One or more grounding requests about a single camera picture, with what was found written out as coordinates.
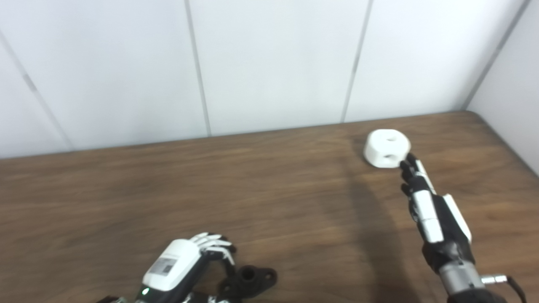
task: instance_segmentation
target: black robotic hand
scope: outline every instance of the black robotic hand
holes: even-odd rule
[[[438,273],[450,261],[475,264],[470,247],[472,234],[453,197],[436,194],[421,161],[414,155],[408,154],[400,168],[405,182],[401,189],[408,197],[410,214],[425,242],[423,255],[429,266]]]

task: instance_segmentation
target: white robotic hand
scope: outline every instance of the white robotic hand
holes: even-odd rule
[[[207,232],[172,241],[144,275],[135,303],[184,302],[211,261],[222,261],[227,276],[234,275],[235,251],[225,237]]]

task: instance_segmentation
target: panel seam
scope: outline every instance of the panel seam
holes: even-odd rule
[[[208,134],[208,137],[211,137],[212,134],[211,134],[211,125],[210,125],[210,115],[208,114],[208,105],[206,103],[206,94],[204,92],[204,82],[202,81],[201,65],[200,65],[200,60],[198,58],[198,48],[197,48],[197,42],[195,38],[195,27],[193,26],[193,18],[191,14],[191,5],[189,3],[189,0],[184,0],[184,3],[185,3],[185,14],[187,15],[187,24],[189,28],[189,36],[191,38],[193,58],[195,60],[195,69],[197,72],[198,90],[201,96],[202,111],[204,113],[204,123],[206,124],[206,132]]]
[[[365,41],[365,35],[367,34],[367,26],[369,24],[369,18],[370,18],[373,3],[374,3],[374,0],[369,0],[369,2],[367,3],[367,9],[365,10],[365,18],[363,20],[363,25],[361,28],[360,40],[357,44],[356,57],[354,58],[354,63],[352,65],[352,72],[350,74],[350,80],[348,82],[346,96],[344,97],[341,123],[344,123],[344,120],[346,119],[346,114],[348,112],[348,107],[350,106],[350,97],[352,95],[352,88],[354,86],[354,80],[356,79],[357,67],[360,63],[361,51],[363,50],[363,43]]]
[[[519,23],[522,15],[524,14],[524,12],[526,11],[526,8],[528,7],[528,4],[530,3],[530,1],[531,0],[524,0],[522,2],[522,4],[520,5],[519,10],[516,12],[515,16],[511,20],[511,23],[509,23],[509,26],[507,26],[507,29],[506,29],[505,33],[503,34],[502,38],[500,39],[500,42],[498,42],[498,45],[496,46],[496,49],[494,50],[494,52],[490,56],[487,64],[485,65],[485,68],[483,68],[483,71],[481,72],[481,74],[477,78],[477,81],[475,82],[472,89],[470,90],[470,93],[468,94],[468,97],[462,103],[462,106],[460,107],[461,111],[468,110],[468,107],[469,107],[470,103],[472,102],[473,98],[475,97],[475,94],[477,94],[477,91],[479,90],[479,87],[481,86],[481,84],[483,83],[485,78],[487,77],[488,72],[490,71],[490,69],[494,65],[494,62],[498,58],[498,55],[500,54],[500,52],[503,49],[503,47],[505,46],[507,40],[511,36],[511,33],[513,33],[513,30],[515,29],[516,25]]]
[[[43,98],[39,90],[37,89],[35,83],[32,81],[32,78],[30,77],[30,75],[28,74],[28,72],[26,71],[22,63],[20,62],[19,58],[13,51],[13,48],[9,44],[8,40],[6,39],[1,29],[0,29],[0,44],[4,46],[6,52],[10,56],[11,61],[15,64],[17,70],[19,71],[20,75],[23,77],[23,80],[25,81],[29,90],[34,95],[34,98],[36,98],[39,107],[43,110],[43,112],[49,119],[50,123],[56,130],[56,132],[60,135],[60,137],[64,141],[64,144],[67,146],[68,151],[69,152],[75,151],[75,148],[73,147],[73,143],[71,142],[66,132],[61,127],[60,122],[58,121],[58,119],[52,112],[51,108],[49,107],[49,105],[47,104],[47,102],[45,101],[45,99]]]

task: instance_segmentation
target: metal connector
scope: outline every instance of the metal connector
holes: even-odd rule
[[[440,278],[449,295],[472,288],[485,288],[473,263],[452,261],[440,268]]]
[[[487,274],[481,276],[481,282],[483,282],[483,284],[507,283],[507,276],[501,273]]]

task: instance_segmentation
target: black mount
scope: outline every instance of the black mount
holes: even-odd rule
[[[219,298],[233,302],[254,298],[277,283],[277,272],[271,268],[246,265],[219,284]]]

